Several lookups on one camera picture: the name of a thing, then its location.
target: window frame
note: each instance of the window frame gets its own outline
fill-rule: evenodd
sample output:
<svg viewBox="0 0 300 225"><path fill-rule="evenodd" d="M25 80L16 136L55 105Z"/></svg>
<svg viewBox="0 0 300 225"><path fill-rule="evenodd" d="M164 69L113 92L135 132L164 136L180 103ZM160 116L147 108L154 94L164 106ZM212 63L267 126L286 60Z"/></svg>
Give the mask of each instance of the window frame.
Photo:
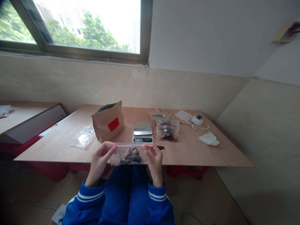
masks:
<svg viewBox="0 0 300 225"><path fill-rule="evenodd" d="M140 54L55 45L33 0L10 0L10 2L37 44L0 40L0 51L148 65L153 0L141 0Z"/></svg>

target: red label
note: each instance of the red label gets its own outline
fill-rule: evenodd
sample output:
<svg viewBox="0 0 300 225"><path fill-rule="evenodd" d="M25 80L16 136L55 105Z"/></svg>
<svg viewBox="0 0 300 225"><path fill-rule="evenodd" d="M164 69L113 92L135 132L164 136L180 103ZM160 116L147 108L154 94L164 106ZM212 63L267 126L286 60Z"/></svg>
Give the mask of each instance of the red label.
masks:
<svg viewBox="0 0 300 225"><path fill-rule="evenodd" d="M118 117L108 124L110 132L113 132L120 125Z"/></svg>

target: tree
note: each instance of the tree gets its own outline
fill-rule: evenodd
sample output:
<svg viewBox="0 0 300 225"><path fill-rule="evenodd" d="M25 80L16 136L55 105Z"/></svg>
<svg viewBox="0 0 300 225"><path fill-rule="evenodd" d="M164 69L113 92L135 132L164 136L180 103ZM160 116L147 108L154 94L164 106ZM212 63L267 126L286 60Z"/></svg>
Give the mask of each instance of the tree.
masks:
<svg viewBox="0 0 300 225"><path fill-rule="evenodd" d="M86 12L82 22L85 26L82 28L83 43L86 47L113 51L128 51L129 45L120 46L114 39L112 33L105 31L99 16L93 19L92 14Z"/></svg>
<svg viewBox="0 0 300 225"><path fill-rule="evenodd" d="M45 20L45 25L55 44L71 47L82 47L83 43L80 38L68 30L67 27L61 27L59 22L52 18Z"/></svg>
<svg viewBox="0 0 300 225"><path fill-rule="evenodd" d="M0 39L35 44L27 27L8 0L2 2L0 9Z"/></svg>

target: blue pants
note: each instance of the blue pants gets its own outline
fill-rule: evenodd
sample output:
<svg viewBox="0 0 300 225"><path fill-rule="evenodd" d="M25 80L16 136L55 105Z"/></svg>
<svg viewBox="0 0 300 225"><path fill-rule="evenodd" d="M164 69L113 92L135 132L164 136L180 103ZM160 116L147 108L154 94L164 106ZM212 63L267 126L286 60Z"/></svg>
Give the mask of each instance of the blue pants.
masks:
<svg viewBox="0 0 300 225"><path fill-rule="evenodd" d="M144 165L117 166L106 181L98 224L144 224L149 218L148 182Z"/></svg>

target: wire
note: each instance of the wire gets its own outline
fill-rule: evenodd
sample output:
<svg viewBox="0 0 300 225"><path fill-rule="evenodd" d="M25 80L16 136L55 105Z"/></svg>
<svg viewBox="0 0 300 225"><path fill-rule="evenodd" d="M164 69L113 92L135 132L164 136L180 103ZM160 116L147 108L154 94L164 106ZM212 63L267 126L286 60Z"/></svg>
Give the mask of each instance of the wire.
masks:
<svg viewBox="0 0 300 225"><path fill-rule="evenodd" d="M197 220L192 214L189 214L189 213L182 214L182 216L181 216L181 225L183 225L183 221L184 221L184 217L185 216L192 217L199 225L201 225L201 223L199 222L199 220Z"/></svg>
<svg viewBox="0 0 300 225"><path fill-rule="evenodd" d="M47 208L47 209L52 209L54 211L57 211L57 208L51 207L51 206L44 206L42 204L39 203L34 203L34 202L30 202L30 203L17 203L17 204L13 204L13 205L36 205L42 208Z"/></svg>
<svg viewBox="0 0 300 225"><path fill-rule="evenodd" d="M36 205L36 206L39 206L39 207L42 207L42 208L47 208L47 209L52 209L52 210L55 210L57 211L57 208L54 208L54 207L51 207L51 206L45 206L45 205L42 205L42 204L39 204L39 203L35 203L35 202L29 202L29 203L10 203L8 201L5 201L7 204L10 204L12 206L16 206L16 205Z"/></svg>
<svg viewBox="0 0 300 225"><path fill-rule="evenodd" d="M187 124L191 125L194 130L197 130L197 128L199 128L201 130L207 130L209 128L209 125L205 122L204 123L207 125L207 128L200 128L200 127L196 126L195 124L193 124L192 122L180 122L180 123L181 124L187 123Z"/></svg>

